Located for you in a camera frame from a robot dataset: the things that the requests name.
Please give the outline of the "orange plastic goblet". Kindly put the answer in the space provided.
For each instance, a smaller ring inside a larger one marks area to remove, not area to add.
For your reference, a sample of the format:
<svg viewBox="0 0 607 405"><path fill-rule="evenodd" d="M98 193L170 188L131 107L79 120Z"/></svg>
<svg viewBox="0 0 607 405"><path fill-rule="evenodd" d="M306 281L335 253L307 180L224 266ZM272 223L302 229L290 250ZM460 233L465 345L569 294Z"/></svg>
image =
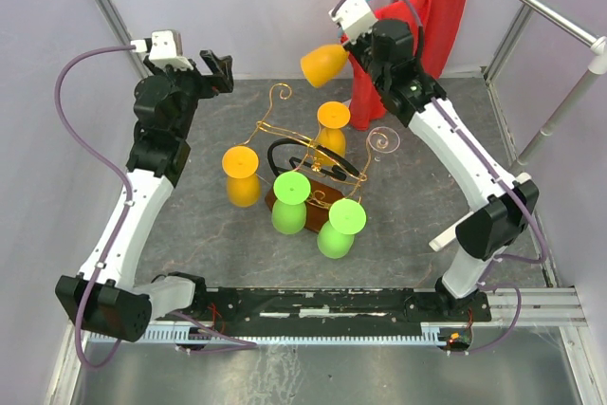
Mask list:
<svg viewBox="0 0 607 405"><path fill-rule="evenodd" d="M320 46L300 59L305 79L315 88L338 76L348 60L348 52L340 44Z"/></svg>
<svg viewBox="0 0 607 405"><path fill-rule="evenodd" d="M261 195L258 167L259 157L248 146L233 146L223 155L227 196L233 205L247 208L258 201Z"/></svg>
<svg viewBox="0 0 607 405"><path fill-rule="evenodd" d="M350 121L349 107L338 101L327 101L317 111L321 126L318 142L339 156L345 156L347 140L342 129Z"/></svg>

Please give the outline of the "green plastic goblet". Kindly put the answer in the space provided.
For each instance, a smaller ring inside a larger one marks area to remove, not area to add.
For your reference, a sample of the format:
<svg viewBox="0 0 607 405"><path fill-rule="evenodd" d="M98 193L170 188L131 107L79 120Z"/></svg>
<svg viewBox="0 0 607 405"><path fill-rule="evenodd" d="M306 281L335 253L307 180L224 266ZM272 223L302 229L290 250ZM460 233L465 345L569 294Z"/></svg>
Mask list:
<svg viewBox="0 0 607 405"><path fill-rule="evenodd" d="M336 201L317 237L320 252L330 259L342 258L350 251L366 222L366 211L359 202L349 198Z"/></svg>
<svg viewBox="0 0 607 405"><path fill-rule="evenodd" d="M271 221L282 234L296 234L304 228L307 209L305 201L311 192L308 178L296 171L280 174L273 184L276 201Z"/></svg>

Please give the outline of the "clear wine glass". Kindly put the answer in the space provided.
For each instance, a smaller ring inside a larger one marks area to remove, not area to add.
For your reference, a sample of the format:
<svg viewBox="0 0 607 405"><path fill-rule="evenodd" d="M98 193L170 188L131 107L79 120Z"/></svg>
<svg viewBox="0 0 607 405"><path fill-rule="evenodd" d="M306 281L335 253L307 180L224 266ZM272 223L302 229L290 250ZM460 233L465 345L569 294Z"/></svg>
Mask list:
<svg viewBox="0 0 607 405"><path fill-rule="evenodd" d="M378 126L369 131L366 145L371 151L373 160L379 162L383 156L392 154L399 148L400 136L390 127Z"/></svg>

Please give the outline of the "gold wire wine glass rack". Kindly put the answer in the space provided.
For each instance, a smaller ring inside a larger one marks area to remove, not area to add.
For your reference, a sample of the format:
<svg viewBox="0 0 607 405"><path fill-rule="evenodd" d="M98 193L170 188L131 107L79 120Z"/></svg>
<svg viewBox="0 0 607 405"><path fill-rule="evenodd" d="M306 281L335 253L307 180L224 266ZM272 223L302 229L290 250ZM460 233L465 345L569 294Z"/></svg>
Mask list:
<svg viewBox="0 0 607 405"><path fill-rule="evenodd" d="M352 163L346 160L345 156L339 156L338 154L319 144L318 136L321 131L321 126L319 123L319 132L315 138L309 138L303 134L300 134L299 132L268 123L267 117L271 114L274 106L273 92L278 88L280 88L279 98L281 100L288 100L291 97L293 91L288 84L275 83L272 85L268 92L269 106L266 113L260 120L256 121L255 129L252 131L249 138L236 146L248 146L248 144L260 131L279 138L272 142L267 148L267 162L270 170L275 176L274 181L280 174L290 171L299 172L308 178L311 184L311 192L305 201L307 217L303 229L319 233L323 224L328 221L328 212L332 204L342 198L349 198L350 196L353 196L359 191L362 183L367 181L368 176L366 171L371 165L371 151L366 145L367 162L362 170L359 170ZM287 145L301 146L305 148L305 155L303 158L299 159L293 156L289 159L290 168L288 169L278 167L275 163L273 155L274 149ZM315 180L314 178L310 179L309 176L305 174L305 169L307 168L309 168L309 173L312 175L323 175L335 182L346 182L346 184L343 185L351 186L352 190L348 195L344 196L337 189L333 189L325 184L321 184L320 181ZM265 202L271 212L276 201L276 196L273 192L274 181L270 185L270 190L265 196Z"/></svg>

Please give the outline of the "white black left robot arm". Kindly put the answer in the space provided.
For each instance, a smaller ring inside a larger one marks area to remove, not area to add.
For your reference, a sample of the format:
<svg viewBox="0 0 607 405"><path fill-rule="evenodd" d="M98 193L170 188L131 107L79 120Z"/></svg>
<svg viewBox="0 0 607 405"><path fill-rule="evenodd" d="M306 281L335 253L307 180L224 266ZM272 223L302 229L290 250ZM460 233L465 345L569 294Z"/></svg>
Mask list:
<svg viewBox="0 0 607 405"><path fill-rule="evenodd" d="M187 137L199 102L233 90L232 57L210 50L200 56L207 75L180 55L144 59L151 74L134 89L134 143L125 167L108 165L122 182L119 200L80 271L61 276L55 287L78 333L135 342L151 321L175 310L189 320L208 312L201 277L173 272L147 285L134 284L143 247L188 161Z"/></svg>

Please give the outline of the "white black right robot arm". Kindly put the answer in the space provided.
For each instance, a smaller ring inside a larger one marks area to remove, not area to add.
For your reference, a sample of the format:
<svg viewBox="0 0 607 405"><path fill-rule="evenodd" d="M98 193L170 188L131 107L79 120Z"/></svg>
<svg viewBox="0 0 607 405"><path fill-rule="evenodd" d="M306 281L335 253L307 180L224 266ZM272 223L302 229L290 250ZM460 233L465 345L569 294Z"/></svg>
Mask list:
<svg viewBox="0 0 607 405"><path fill-rule="evenodd" d="M539 189L505 170L458 118L445 90L423 71L407 23L377 20L344 47L385 109L433 151L468 202L469 216L454 229L458 250L433 298L438 316L456 320L468 310L468 296L489 263L531 224Z"/></svg>

